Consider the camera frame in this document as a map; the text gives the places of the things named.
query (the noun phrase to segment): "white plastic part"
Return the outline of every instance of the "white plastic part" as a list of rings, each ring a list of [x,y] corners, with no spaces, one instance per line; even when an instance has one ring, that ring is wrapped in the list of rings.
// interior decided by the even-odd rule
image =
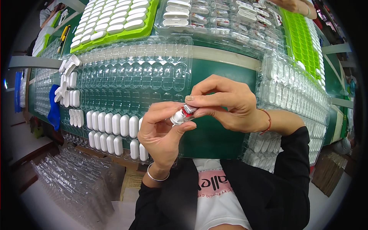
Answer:
[[[114,139],[115,139],[114,135],[109,135],[106,139],[107,151],[109,152],[109,154],[115,153]]]
[[[103,19],[100,19],[96,25],[101,25],[101,24],[104,24],[104,23],[109,23],[111,21],[111,18],[110,17],[106,17],[106,18],[103,18]]]
[[[61,99],[63,98],[63,96],[61,95],[61,92],[57,93],[55,98],[54,98],[54,102],[59,102]]]
[[[73,125],[75,127],[77,127],[78,123],[77,123],[77,110],[73,109]]]
[[[116,137],[114,139],[114,150],[117,156],[120,156],[123,153],[123,139],[121,137]]]
[[[73,125],[73,110],[74,109],[69,110],[69,124],[70,125]]]
[[[117,33],[121,33],[124,31],[124,25],[123,24],[120,24],[120,25],[113,25],[113,26],[109,26],[107,28],[107,32],[110,34],[110,35],[113,35],[113,34],[117,34]]]
[[[63,104],[65,107],[69,107],[69,91],[65,91],[65,96],[63,97]]]
[[[133,3],[132,1],[119,1],[119,3],[116,5],[116,8],[122,7],[122,6],[131,6]]]
[[[131,138],[136,138],[138,135],[138,117],[132,116],[129,119],[129,136]]]
[[[77,36],[79,34],[82,34],[84,32],[84,27],[83,28],[79,28],[78,30],[76,30],[74,32],[74,36]]]
[[[84,23],[84,22],[87,22],[89,20],[89,17],[85,17],[85,18],[82,18],[80,21],[79,21],[79,24],[80,23]]]
[[[90,15],[91,15],[91,12],[85,12],[85,13],[82,15],[81,19],[83,19],[83,18],[88,18]]]
[[[59,86],[56,90],[55,90],[55,96],[60,93],[61,94],[61,86]]]
[[[65,77],[69,77],[70,74],[73,72],[74,68],[75,68],[75,63],[74,62],[70,63],[70,65],[65,69],[65,72],[64,72]]]
[[[75,36],[71,41],[72,42],[75,42],[75,41],[79,41],[79,40],[81,40],[82,39],[82,35],[81,34],[79,34],[79,35],[77,35],[77,36]]]
[[[78,40],[78,41],[75,41],[75,42],[73,42],[71,45],[70,45],[70,48],[71,49],[74,49],[74,48],[77,48],[78,46],[80,46],[81,45],[81,41],[80,40]]]
[[[112,20],[110,23],[109,23],[109,26],[112,26],[112,25],[124,25],[126,23],[126,19],[124,17],[122,18],[117,18],[117,19],[114,19]]]
[[[107,34],[106,31],[100,31],[100,32],[94,33],[91,35],[91,41],[103,38],[106,36],[106,34]]]
[[[148,8],[149,7],[149,2],[148,1],[140,1],[140,2],[137,2],[137,3],[134,3],[133,5],[130,6],[130,8],[132,10],[134,9],[137,9],[137,8]]]
[[[81,92],[79,90],[74,90],[73,92],[73,106],[78,107],[80,105]]]
[[[116,7],[115,6],[109,6],[106,7],[102,10],[103,13],[108,12],[108,11],[113,11]]]
[[[139,144],[139,158],[141,161],[146,161],[148,159],[148,151],[141,143]]]
[[[64,78],[66,78],[66,81],[67,81],[67,89],[69,89],[70,88],[70,76],[64,77]]]
[[[94,32],[95,32],[95,30],[93,28],[89,28],[88,30],[83,32],[82,36],[85,37],[87,35],[92,35],[92,34],[94,34]]]
[[[146,14],[147,12],[148,12],[147,8],[137,8],[137,9],[129,11],[128,15],[130,16],[132,14],[137,14],[137,13],[145,13]]]
[[[91,41],[91,35],[86,35],[82,38],[81,43],[86,44]]]
[[[102,12],[101,11],[98,11],[98,12],[96,12],[94,14],[91,14],[91,16],[89,18],[99,17],[99,16],[101,16],[101,14],[102,14]]]
[[[91,14],[94,14],[94,13],[96,13],[96,12],[99,12],[99,11],[101,11],[102,9],[103,9],[102,7],[94,8],[94,9],[92,10]]]
[[[74,106],[74,104],[73,104],[73,95],[74,95],[74,90],[70,90],[69,91],[69,105],[70,106]]]
[[[105,130],[107,133],[113,132],[113,116],[112,113],[108,113],[105,116]]]
[[[97,150],[101,150],[101,140],[100,140],[100,137],[101,137],[101,133],[100,132],[96,132],[95,133],[95,148]]]
[[[151,0],[133,0],[132,3],[138,3],[138,2],[141,2],[141,1],[148,1],[150,2]],[[186,2],[186,3],[189,3],[191,0],[180,0],[180,1],[183,1],[183,2]]]
[[[111,7],[111,6],[116,6],[116,4],[117,4],[117,1],[111,1],[111,2],[107,3],[107,4],[104,6],[104,8],[108,8],[108,7]]]
[[[60,66],[60,68],[59,68],[59,73],[62,73],[62,72],[64,72],[64,70],[65,70],[65,67],[64,67],[64,65],[65,65],[65,63],[67,62],[68,60],[63,60],[63,62],[61,63],[61,66]]]
[[[95,132],[91,131],[88,134],[88,139],[89,139],[89,146],[94,149],[96,147],[95,145]]]
[[[107,152],[107,134],[104,133],[100,136],[101,150]]]
[[[179,8],[190,10],[192,8],[192,5],[183,1],[178,0],[168,0],[167,1],[168,6],[176,6]]]
[[[166,19],[162,22],[163,25],[177,25],[177,26],[187,26],[189,24],[188,20],[177,20],[177,19]]]
[[[70,74],[70,88],[75,88],[77,86],[77,72],[72,72]]]
[[[95,26],[96,26],[96,23],[95,22],[92,22],[92,23],[88,24],[84,29],[85,30],[88,30],[90,28],[95,28]]]
[[[142,121],[143,121],[143,117],[141,117],[139,119],[139,122],[138,122],[138,131],[141,130]]]
[[[117,14],[119,12],[123,12],[123,11],[129,11],[130,10],[130,6],[129,5],[126,5],[126,6],[121,6],[121,7],[118,7],[114,10],[114,14]]]
[[[105,112],[102,112],[98,115],[98,130],[101,132],[105,132],[105,116]]]
[[[92,114],[94,112],[91,110],[91,111],[88,111],[87,114],[86,114],[86,117],[87,117],[87,128],[89,129],[93,129],[93,125],[92,125]]]
[[[115,114],[112,117],[113,134],[120,135],[120,114]]]
[[[144,27],[144,21],[141,20],[141,19],[127,22],[124,25],[124,29],[126,31],[130,31],[130,30],[134,30],[134,29],[141,29],[143,27]]]
[[[183,19],[188,20],[189,14],[183,12],[166,12],[163,14],[164,19]]]
[[[128,12],[123,11],[117,14],[114,14],[113,16],[111,16],[111,20],[117,19],[117,18],[126,18],[128,16]]]
[[[104,18],[111,18],[113,15],[114,15],[114,13],[112,11],[105,12],[105,13],[101,14],[100,20],[104,19]]]
[[[66,95],[65,95],[66,91],[67,91],[67,82],[63,81],[61,83],[61,95],[63,96],[63,98],[66,97]]]
[[[107,31],[108,27],[109,27],[109,25],[107,23],[104,23],[104,24],[96,26],[95,30],[96,30],[96,32]]]
[[[92,128],[96,131],[98,131],[98,115],[100,114],[100,112],[96,111],[94,113],[92,113]]]
[[[82,126],[84,126],[84,112],[81,109],[78,109],[76,111],[77,114],[77,125],[79,128],[81,128]]]
[[[134,139],[130,142],[130,157],[133,160],[137,160],[139,156],[139,144],[138,140]]]
[[[123,115],[120,118],[120,133],[123,137],[129,135],[129,117],[128,115]]]
[[[167,12],[182,12],[182,13],[189,14],[189,10],[183,9],[183,8],[179,8],[179,7],[176,7],[176,6],[167,6],[166,7],[166,11]]]

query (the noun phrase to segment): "lime green tray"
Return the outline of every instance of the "lime green tray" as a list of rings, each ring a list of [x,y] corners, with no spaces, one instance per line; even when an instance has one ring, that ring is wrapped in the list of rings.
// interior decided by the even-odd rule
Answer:
[[[316,68],[319,69],[318,53],[312,49],[311,36],[309,34],[307,23],[301,14],[291,13],[281,9],[284,14],[283,24],[285,28],[287,53],[296,61],[301,61],[305,70],[315,79],[320,79],[316,75]]]
[[[130,38],[139,38],[143,36],[148,36],[151,34],[151,30],[153,27],[153,23],[155,22],[156,10],[159,4],[159,0],[152,0],[150,6],[147,8],[148,13],[147,18],[144,20],[145,26],[141,29],[134,29],[131,31],[124,30],[121,33],[117,33],[114,35],[107,34],[105,37],[88,42],[86,44],[80,45],[77,48],[70,49],[70,53],[74,53],[76,51],[87,51],[88,47],[95,47],[97,45],[105,44],[118,39],[130,39]]]

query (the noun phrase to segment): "cardboard box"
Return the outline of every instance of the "cardboard box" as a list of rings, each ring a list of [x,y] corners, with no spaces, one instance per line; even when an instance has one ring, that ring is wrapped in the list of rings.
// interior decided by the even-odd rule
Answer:
[[[312,183],[330,197],[346,168],[347,160],[335,152],[320,155],[315,165]]]

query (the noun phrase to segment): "wrist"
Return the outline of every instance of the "wrist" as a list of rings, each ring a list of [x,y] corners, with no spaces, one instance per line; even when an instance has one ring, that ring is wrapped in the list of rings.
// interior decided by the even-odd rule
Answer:
[[[149,168],[149,174],[156,180],[163,180],[168,176],[170,168],[171,167],[162,167],[156,164],[156,162],[153,162],[153,164]]]

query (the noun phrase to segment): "person's left hand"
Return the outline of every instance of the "person's left hand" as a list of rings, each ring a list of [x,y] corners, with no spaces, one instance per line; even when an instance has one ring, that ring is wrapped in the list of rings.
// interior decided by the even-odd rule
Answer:
[[[138,140],[147,149],[160,169],[168,170],[171,168],[178,157],[180,138],[186,131],[197,127],[192,121],[173,126],[168,119],[183,105],[184,103],[180,102],[154,103],[143,116]]]

